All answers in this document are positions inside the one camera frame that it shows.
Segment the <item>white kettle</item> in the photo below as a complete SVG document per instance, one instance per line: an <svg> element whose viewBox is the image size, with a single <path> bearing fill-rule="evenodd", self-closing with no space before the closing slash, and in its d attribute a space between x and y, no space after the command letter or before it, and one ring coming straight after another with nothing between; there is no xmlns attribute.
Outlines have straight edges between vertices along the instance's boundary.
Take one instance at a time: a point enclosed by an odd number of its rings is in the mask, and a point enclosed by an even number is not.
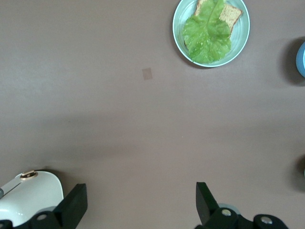
<svg viewBox="0 0 305 229"><path fill-rule="evenodd" d="M0 220L16 227L36 213L52 211L63 200L59 179L50 172L29 171L0 188Z"/></svg>

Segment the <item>light green plate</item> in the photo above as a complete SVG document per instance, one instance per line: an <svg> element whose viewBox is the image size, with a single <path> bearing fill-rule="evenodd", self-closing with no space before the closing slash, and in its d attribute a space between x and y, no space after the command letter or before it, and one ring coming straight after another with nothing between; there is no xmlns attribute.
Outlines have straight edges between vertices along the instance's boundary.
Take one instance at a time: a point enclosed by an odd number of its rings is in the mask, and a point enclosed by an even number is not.
<svg viewBox="0 0 305 229"><path fill-rule="evenodd" d="M178 4L173 16L173 37L178 49L189 61L202 67L218 67L232 61L243 50L247 43L250 32L250 18L248 10L242 0L227 0L226 3L241 9L243 14L239 18L238 22L234 25L230 38L231 50L223 59L206 64L197 63L190 59L189 52L184 44L184 39L182 36L182 30L185 25L185 21L194 14L197 0L181 0L181 2Z"/></svg>

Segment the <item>bread slice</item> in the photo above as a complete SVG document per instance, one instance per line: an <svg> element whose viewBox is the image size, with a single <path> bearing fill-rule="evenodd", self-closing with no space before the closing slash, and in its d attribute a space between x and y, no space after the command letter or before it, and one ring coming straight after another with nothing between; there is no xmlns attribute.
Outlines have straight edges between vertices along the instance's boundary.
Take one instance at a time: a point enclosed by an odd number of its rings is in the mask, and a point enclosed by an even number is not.
<svg viewBox="0 0 305 229"><path fill-rule="evenodd" d="M195 11L196 16L200 13L202 3L204 3L205 1L207 1L207 0L198 0L197 6L196 6L196 11ZM232 33L233 27L237 23L238 19L242 15L242 13L243 13L243 11L240 10L239 8L236 8L230 4L225 3L224 9L220 14L219 19L222 21L225 21L229 25L231 33Z"/></svg>

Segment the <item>lettuce leaf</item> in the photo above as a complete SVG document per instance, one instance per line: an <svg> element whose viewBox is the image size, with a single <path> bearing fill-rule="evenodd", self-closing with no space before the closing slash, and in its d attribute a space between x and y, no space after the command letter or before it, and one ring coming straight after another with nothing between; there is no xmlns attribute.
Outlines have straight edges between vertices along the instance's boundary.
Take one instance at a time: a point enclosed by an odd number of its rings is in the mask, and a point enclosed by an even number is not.
<svg viewBox="0 0 305 229"><path fill-rule="evenodd" d="M198 16L186 20L183 38L190 58L198 63L212 63L222 59L231 49L230 28L219 19L224 0L202 3Z"/></svg>

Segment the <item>silver bolt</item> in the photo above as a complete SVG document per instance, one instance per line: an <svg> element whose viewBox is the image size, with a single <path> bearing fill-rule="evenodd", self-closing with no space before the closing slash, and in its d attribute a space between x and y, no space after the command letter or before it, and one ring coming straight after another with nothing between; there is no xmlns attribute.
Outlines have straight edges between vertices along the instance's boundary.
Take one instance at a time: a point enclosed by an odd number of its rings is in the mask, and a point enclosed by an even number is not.
<svg viewBox="0 0 305 229"><path fill-rule="evenodd" d="M231 213L230 210L228 210L228 209L222 210L221 213L222 213L224 216L231 216L231 215L232 215L232 213Z"/></svg>
<svg viewBox="0 0 305 229"><path fill-rule="evenodd" d="M41 214L41 215L39 215L39 216L37 216L37 220L43 220L43 219L45 219L47 217L47 215L46 214Z"/></svg>
<svg viewBox="0 0 305 229"><path fill-rule="evenodd" d="M272 220L267 216L261 217L261 221L265 224L272 224L273 223Z"/></svg>

